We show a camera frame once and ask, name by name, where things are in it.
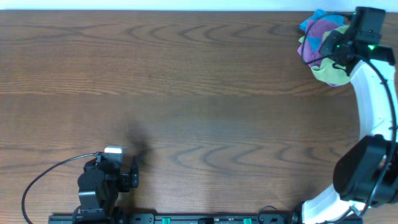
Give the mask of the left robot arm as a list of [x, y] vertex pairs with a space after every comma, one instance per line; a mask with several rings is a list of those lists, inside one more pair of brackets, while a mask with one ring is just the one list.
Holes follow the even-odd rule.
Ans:
[[139, 185], [139, 167], [132, 158], [128, 172], [121, 170], [121, 153], [97, 152], [86, 162], [78, 178], [80, 206], [72, 223], [127, 223], [129, 219], [116, 207], [118, 195]]

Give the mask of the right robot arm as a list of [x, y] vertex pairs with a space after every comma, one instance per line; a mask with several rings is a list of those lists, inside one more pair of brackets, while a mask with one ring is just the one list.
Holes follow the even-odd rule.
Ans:
[[397, 203], [396, 60], [380, 44], [385, 16], [372, 7], [317, 10], [300, 25], [298, 52], [314, 76], [353, 86], [359, 140], [336, 163], [331, 185], [298, 204], [289, 223], [361, 223], [369, 209]]

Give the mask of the green microfiber cloth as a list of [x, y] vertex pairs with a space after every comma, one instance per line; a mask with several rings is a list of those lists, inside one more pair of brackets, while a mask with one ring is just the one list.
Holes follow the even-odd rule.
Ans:
[[[331, 31], [326, 32], [326, 34], [323, 35], [323, 40], [325, 40], [330, 35], [330, 33]], [[307, 61], [315, 60], [318, 57], [322, 57], [322, 55], [319, 53], [319, 50], [320, 46], [315, 52], [312, 52], [310, 58], [307, 59]], [[338, 65], [338, 69], [336, 69], [333, 68], [333, 64], [334, 61], [332, 59], [324, 58], [323, 60], [311, 63], [309, 67], [311, 68], [311, 71], [316, 79], [321, 82], [325, 82], [330, 86], [341, 86], [349, 83], [351, 78], [347, 76], [345, 72], [346, 67]]]

